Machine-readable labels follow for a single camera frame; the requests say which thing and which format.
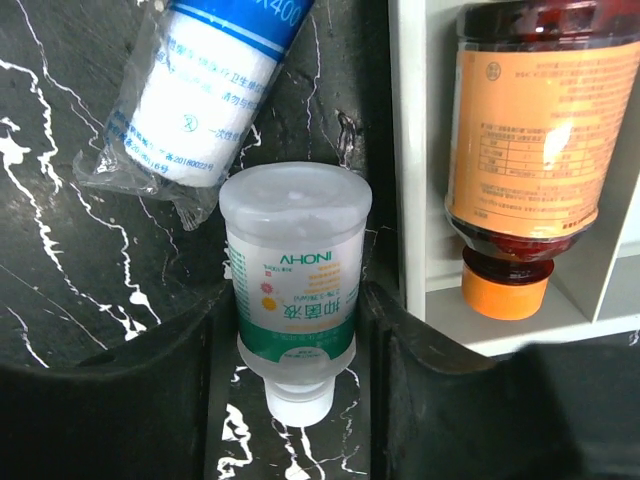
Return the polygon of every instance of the orange label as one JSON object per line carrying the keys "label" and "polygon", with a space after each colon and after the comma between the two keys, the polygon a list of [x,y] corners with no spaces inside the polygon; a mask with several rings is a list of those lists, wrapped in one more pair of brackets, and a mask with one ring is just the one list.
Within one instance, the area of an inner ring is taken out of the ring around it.
{"label": "orange label", "polygon": [[601,49],[458,54],[447,207],[528,238],[593,222],[640,61]]}

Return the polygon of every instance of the white bottle cap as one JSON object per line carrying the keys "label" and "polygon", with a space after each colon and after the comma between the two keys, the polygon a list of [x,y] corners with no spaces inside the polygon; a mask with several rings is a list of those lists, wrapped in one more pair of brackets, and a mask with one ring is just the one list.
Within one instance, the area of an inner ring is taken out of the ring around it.
{"label": "white bottle cap", "polygon": [[265,380],[269,412],[288,427],[315,425],[331,410],[335,385],[335,377],[315,385],[282,385]]}
{"label": "white bottle cap", "polygon": [[220,190],[220,210],[241,232],[318,241],[350,231],[371,209],[369,184],[344,168],[282,162],[247,168]]}

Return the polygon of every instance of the product label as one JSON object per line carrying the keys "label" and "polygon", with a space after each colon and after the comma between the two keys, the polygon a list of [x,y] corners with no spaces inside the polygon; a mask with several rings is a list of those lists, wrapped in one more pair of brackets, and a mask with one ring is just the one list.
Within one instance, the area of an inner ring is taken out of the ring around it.
{"label": "product label", "polygon": [[244,345],[272,362],[342,355],[353,340],[363,235],[311,251],[227,232]]}
{"label": "product label", "polygon": [[640,61],[640,42],[563,52],[458,54],[447,206],[530,238],[593,222]]}
{"label": "product label", "polygon": [[182,0],[169,8],[282,60],[314,0]]}

